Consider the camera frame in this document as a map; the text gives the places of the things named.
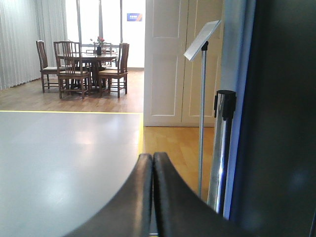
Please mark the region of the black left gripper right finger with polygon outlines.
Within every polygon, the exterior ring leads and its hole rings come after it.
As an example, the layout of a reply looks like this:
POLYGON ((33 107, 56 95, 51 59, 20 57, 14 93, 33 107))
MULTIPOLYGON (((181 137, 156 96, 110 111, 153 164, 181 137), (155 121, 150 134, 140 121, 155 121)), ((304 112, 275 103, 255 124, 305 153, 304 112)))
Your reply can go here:
POLYGON ((160 237, 247 237, 201 200, 165 152, 154 153, 154 204, 160 237))

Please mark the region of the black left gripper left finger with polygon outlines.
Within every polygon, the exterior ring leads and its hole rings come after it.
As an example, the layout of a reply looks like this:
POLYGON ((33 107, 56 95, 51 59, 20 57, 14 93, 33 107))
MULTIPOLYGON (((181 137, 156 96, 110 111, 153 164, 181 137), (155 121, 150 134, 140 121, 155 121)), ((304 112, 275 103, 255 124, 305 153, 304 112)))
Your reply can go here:
POLYGON ((148 237, 152 210, 150 154, 140 154, 129 177, 114 197, 68 237, 148 237))

